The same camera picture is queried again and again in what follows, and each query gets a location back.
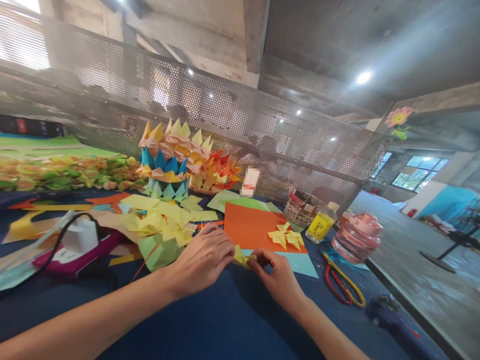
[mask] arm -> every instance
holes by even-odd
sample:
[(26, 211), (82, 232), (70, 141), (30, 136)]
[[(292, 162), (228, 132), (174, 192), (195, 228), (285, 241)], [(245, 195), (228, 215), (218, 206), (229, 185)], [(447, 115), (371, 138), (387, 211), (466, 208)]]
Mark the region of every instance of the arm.
[(95, 359), (144, 319), (212, 285), (234, 254), (230, 237), (209, 224), (171, 265), (3, 342), (0, 354), (3, 359)]
[[(257, 261), (248, 265), (265, 284), (275, 301), (282, 306), (310, 335), (328, 360), (368, 360), (300, 288), (286, 257), (273, 251), (255, 250)], [(272, 275), (264, 267), (273, 267)]]

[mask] floor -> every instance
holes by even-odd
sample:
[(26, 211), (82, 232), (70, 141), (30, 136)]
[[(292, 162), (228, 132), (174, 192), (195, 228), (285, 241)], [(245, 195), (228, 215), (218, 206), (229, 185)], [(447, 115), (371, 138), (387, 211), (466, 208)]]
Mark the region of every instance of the floor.
[(453, 245), (448, 237), (364, 191), (350, 209), (375, 215), (384, 227), (381, 246), (370, 259), (387, 281), (462, 358), (478, 359), (480, 254), (459, 246), (444, 259), (457, 270), (450, 273), (419, 254), (423, 250), (440, 255)]

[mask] perforated metal screen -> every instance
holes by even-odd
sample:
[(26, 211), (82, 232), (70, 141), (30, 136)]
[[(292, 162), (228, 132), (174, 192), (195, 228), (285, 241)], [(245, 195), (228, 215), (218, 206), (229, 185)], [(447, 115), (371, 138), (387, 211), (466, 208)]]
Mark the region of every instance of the perforated metal screen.
[(377, 133), (7, 4), (0, 5), (0, 106), (136, 157), (147, 120), (180, 118), (239, 164), (261, 168), (262, 195), (285, 202), (300, 189), (340, 210), (387, 149)]

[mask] hand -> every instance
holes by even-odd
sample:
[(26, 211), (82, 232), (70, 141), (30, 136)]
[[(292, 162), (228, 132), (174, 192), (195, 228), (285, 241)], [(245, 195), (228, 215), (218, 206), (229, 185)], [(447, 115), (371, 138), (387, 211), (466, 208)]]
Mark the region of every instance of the hand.
[(217, 224), (209, 223), (190, 241), (178, 259), (164, 267), (161, 276), (177, 299), (208, 288), (234, 260), (235, 246)]
[[(287, 258), (267, 249), (257, 249), (251, 254), (256, 255), (256, 261), (249, 260), (248, 265), (265, 284), (275, 301), (293, 315), (307, 297), (300, 288)], [(271, 275), (264, 270), (266, 265), (273, 267)]]

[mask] yellow label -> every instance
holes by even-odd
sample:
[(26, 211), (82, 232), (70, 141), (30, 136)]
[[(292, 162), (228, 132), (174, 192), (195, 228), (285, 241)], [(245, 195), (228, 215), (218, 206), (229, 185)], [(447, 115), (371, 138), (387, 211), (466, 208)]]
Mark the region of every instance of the yellow label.
[(318, 213), (308, 227), (308, 232), (317, 240), (322, 240), (334, 224), (334, 220), (324, 213)]

